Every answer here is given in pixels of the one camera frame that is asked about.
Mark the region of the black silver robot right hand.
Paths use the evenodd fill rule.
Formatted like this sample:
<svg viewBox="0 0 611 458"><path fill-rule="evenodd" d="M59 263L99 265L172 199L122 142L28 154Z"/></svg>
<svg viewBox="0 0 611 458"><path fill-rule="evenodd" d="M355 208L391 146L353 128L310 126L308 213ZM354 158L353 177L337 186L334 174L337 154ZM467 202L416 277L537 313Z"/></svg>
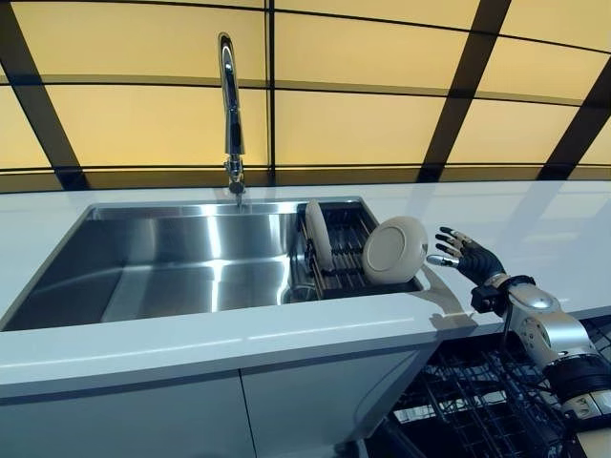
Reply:
<svg viewBox="0 0 611 458"><path fill-rule="evenodd" d="M474 239L446 226L441 226L439 231L435 235L438 240L435 247L442 255L428 255L428 263L456 269L476 286L490 283L499 275L506 276L498 257Z"/></svg>

